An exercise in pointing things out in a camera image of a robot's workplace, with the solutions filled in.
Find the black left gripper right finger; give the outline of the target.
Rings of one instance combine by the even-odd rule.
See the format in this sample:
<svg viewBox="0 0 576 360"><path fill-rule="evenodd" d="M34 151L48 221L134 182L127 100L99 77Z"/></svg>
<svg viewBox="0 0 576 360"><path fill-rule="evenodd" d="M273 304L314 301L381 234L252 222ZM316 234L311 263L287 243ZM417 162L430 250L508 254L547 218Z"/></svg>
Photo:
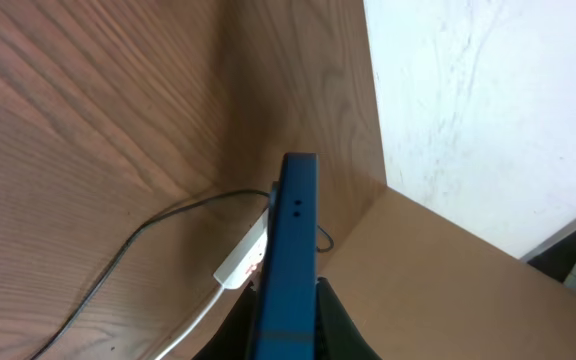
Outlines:
<svg viewBox="0 0 576 360"><path fill-rule="evenodd" d="M335 294L329 281L316 284L316 360L381 360L368 345Z"/></svg>

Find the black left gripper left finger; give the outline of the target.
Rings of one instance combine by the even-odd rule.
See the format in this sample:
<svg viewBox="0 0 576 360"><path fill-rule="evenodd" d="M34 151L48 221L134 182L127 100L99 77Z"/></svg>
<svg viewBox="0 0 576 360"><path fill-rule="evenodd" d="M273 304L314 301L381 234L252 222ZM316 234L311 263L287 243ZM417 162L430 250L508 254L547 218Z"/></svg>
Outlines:
<svg viewBox="0 0 576 360"><path fill-rule="evenodd" d="M248 284L210 341L193 360L245 360L257 301L254 284Z"/></svg>

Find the blue Galaxy smartphone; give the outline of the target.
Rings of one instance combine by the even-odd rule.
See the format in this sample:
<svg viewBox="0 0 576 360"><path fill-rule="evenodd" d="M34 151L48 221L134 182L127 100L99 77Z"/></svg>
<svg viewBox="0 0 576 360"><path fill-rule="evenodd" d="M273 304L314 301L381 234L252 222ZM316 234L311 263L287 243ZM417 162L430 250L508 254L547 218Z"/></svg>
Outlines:
<svg viewBox="0 0 576 360"><path fill-rule="evenodd" d="M318 157L287 153L270 200L269 238L247 355L315 357Z"/></svg>

